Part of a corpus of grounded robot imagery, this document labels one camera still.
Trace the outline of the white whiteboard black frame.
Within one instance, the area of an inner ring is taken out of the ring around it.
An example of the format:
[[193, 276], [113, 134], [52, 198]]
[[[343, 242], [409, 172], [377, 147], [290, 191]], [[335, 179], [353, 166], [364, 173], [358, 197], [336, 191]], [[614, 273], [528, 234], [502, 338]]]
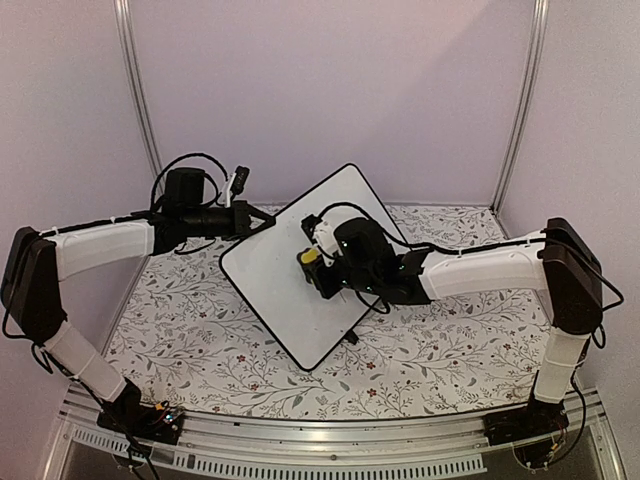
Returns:
[[311, 245], [301, 221], [336, 202], [360, 206], [389, 233], [406, 239], [361, 170], [346, 164], [277, 212], [274, 226], [234, 244], [219, 260], [247, 306], [305, 372], [321, 364], [371, 304], [380, 304], [369, 294], [360, 302], [349, 289], [322, 298], [297, 262]]

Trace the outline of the yellow black whiteboard eraser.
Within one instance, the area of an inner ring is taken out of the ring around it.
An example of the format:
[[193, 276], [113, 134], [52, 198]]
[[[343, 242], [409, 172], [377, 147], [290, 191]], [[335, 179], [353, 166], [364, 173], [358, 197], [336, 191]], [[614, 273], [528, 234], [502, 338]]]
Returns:
[[296, 259], [301, 267], [314, 264], [321, 256], [319, 251], [314, 247], [309, 247], [298, 253]]

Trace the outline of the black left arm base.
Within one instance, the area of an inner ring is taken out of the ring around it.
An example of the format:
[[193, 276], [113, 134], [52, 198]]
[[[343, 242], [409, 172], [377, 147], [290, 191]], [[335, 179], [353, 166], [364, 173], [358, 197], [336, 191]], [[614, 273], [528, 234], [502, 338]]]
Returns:
[[125, 380], [123, 391], [113, 402], [104, 401], [97, 425], [135, 438], [177, 445], [185, 410], [168, 401], [151, 405], [142, 402], [140, 389]]

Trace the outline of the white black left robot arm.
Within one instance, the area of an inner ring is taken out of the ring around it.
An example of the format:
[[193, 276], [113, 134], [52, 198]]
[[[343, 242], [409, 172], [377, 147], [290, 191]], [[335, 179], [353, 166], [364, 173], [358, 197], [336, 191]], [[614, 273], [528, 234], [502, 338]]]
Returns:
[[239, 197], [248, 174], [246, 167], [225, 173], [224, 186], [206, 199], [205, 187], [215, 183], [206, 171], [173, 167], [156, 178], [150, 205], [139, 212], [46, 231], [20, 228], [1, 282], [5, 319], [18, 328], [6, 337], [29, 342], [46, 370], [60, 370], [110, 403], [111, 419], [126, 433], [141, 433], [149, 415], [133, 400], [139, 388], [73, 323], [64, 296], [95, 271], [159, 257], [191, 239], [243, 240], [274, 226], [273, 215]]

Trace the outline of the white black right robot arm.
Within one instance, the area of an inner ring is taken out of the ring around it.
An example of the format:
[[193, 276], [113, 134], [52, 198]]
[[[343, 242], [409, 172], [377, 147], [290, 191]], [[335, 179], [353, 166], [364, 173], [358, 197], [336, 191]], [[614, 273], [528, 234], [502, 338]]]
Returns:
[[310, 242], [297, 256], [305, 280], [324, 299], [344, 290], [373, 295], [384, 306], [422, 306], [466, 294], [529, 291], [550, 304], [551, 333], [517, 427], [537, 436], [556, 417], [579, 359], [604, 317], [601, 265], [562, 218], [524, 237], [451, 249], [412, 246], [377, 221], [357, 216], [333, 224], [309, 215]]

